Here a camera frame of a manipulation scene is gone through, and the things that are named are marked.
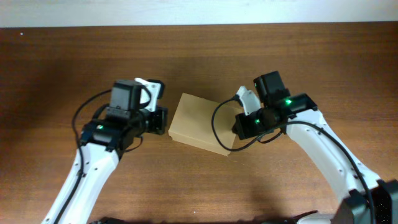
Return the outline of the brown cardboard box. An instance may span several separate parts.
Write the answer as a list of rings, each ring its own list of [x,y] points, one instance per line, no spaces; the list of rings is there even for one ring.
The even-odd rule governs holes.
[[[211,128],[211,117],[219,103],[183,93],[169,128],[169,136],[177,142],[228,156]],[[232,148],[236,135],[232,132],[234,116],[242,110],[224,105],[216,113],[214,125],[221,143]]]

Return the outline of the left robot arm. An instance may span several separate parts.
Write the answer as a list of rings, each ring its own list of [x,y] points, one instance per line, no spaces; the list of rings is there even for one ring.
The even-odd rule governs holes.
[[[145,133],[165,133],[168,110],[157,104],[164,88],[160,80],[116,80],[112,89],[83,103],[110,95],[109,103],[101,105],[81,131],[76,130],[79,113],[73,116],[76,155],[44,223],[88,221],[104,184],[123,155],[134,150],[134,140],[143,140]]]

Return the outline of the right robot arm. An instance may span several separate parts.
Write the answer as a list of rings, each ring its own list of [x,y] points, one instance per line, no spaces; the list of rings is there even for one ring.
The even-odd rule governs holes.
[[[306,94],[291,95],[278,72],[257,77],[255,90],[241,86],[233,96],[243,107],[233,132],[240,139],[261,138],[278,129],[311,158],[335,193],[335,214],[303,214],[294,223],[397,224],[397,181],[383,181],[367,168],[330,128]]]

